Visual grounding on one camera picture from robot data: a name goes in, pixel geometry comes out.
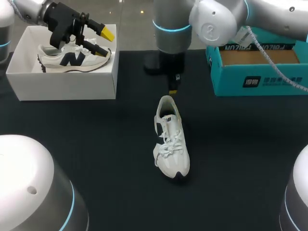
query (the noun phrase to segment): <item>shoelace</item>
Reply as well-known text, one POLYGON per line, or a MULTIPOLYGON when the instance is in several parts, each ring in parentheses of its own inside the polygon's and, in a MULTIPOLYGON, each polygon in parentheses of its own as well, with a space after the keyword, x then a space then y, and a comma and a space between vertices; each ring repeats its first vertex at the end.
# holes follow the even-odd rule
POLYGON ((164 139, 164 144, 160 146, 158 150, 158 155, 155 160, 155 165, 157 166, 157 160, 158 157, 161 156, 163 158, 168 158, 170 155, 173 154, 174 151, 179 151, 182 150, 182 143, 180 142, 180 136, 182 134, 182 130, 178 130, 177 134, 171 138, 165 138, 166 132, 163 132, 163 139, 164 139))
MULTIPOLYGON (((85 41, 88 41, 88 42, 90 42, 90 43, 92 43, 92 44, 96 44, 96 39, 95 38, 91 38, 91 39, 85 39, 85 41)), ((88 49, 86 49, 86 48, 84 48, 84 47, 82 47, 82 46, 78 46, 78 45, 76 45, 75 43, 70 43, 70 46, 73 46, 73 47, 75 47, 75 51, 76 52, 90 52, 88 49)))

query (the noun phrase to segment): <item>robotic arm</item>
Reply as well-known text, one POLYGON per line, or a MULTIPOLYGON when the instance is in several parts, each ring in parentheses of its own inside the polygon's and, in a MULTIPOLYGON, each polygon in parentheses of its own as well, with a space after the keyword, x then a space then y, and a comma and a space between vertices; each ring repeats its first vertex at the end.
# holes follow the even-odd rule
POLYGON ((159 54, 146 57, 144 67, 148 74, 167 75, 169 90, 174 91, 184 71, 192 30, 207 46, 227 44, 242 26, 308 41, 307 21, 306 0, 154 0, 159 54))
POLYGON ((56 48, 60 48, 62 41, 69 43, 71 35, 75 35, 77 45, 82 45, 92 54, 106 56, 107 51, 84 40, 85 25, 109 41, 115 38, 104 24, 89 19, 89 14, 78 13, 62 3, 52 0, 0 0, 0 62, 8 55, 14 11, 30 24, 48 25, 52 32, 50 44, 56 48))

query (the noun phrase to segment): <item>white shoe box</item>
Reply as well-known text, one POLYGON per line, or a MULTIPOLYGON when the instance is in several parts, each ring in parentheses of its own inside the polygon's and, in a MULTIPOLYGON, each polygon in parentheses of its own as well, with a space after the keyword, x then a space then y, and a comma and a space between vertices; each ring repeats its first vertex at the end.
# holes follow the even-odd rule
POLYGON ((28 26, 7 69, 7 78, 20 101, 103 100, 116 98, 119 48, 116 25, 106 25, 115 39, 109 42, 84 28, 86 39, 96 38, 99 46, 111 49, 110 60, 100 69, 82 73, 43 73, 38 46, 50 46, 51 32, 43 26, 28 26))

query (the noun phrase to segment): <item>cable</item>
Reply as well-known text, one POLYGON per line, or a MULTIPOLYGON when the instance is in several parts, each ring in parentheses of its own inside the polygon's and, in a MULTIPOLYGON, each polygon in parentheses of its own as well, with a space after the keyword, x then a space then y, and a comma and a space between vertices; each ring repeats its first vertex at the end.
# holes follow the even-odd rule
POLYGON ((28 19, 24 18, 20 11, 18 10, 17 6, 15 5, 15 3, 13 2, 13 0, 7 0, 11 6, 13 7, 14 11, 15 11, 15 14, 17 14, 17 16, 22 20, 24 21, 25 23, 28 23, 28 24, 33 24, 31 21, 29 21, 28 19))
POLYGON ((265 50, 263 50, 263 48, 261 47, 260 43, 257 41, 254 33, 252 32, 251 28, 249 26, 247 26, 247 29, 248 29, 248 32, 250 34, 250 36, 252 37, 255 45, 258 47, 258 49, 260 50, 260 52, 263 54, 263 56, 266 58, 266 60, 269 62, 269 64, 272 66, 272 68, 277 72, 277 74, 283 78, 283 80, 292 85, 293 87, 295 88, 298 88, 298 89, 301 89, 303 91, 306 91, 308 92, 308 88, 302 86, 302 85, 299 85, 295 82, 293 82, 292 80, 290 80, 289 78, 287 78, 279 69, 278 67, 276 66, 276 64, 270 59, 270 57, 268 56, 268 54, 266 54, 265 50))

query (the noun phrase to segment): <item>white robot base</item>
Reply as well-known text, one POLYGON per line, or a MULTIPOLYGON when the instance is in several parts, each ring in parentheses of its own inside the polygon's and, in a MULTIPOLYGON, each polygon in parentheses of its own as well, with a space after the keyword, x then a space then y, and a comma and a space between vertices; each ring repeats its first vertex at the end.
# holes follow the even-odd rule
POLYGON ((8 1, 0 0, 0 64, 9 56, 14 16, 14 9, 8 1))
POLYGON ((284 192, 279 223, 282 231, 308 231, 308 146, 299 154, 284 192))
POLYGON ((86 205, 37 141, 0 136, 0 230, 87 231, 86 205))

